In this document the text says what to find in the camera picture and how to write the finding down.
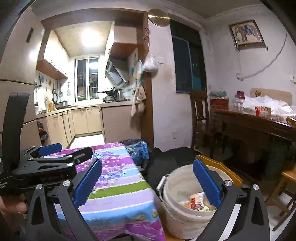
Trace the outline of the person's left hand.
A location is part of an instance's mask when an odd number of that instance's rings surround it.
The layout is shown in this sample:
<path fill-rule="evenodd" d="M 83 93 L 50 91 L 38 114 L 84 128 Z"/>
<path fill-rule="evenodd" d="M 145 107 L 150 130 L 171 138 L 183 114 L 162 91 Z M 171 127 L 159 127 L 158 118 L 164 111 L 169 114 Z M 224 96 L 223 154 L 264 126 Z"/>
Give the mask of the person's left hand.
<path fill-rule="evenodd" d="M 2 213 L 20 213 L 24 214 L 28 208 L 20 196 L 1 196 Z"/>

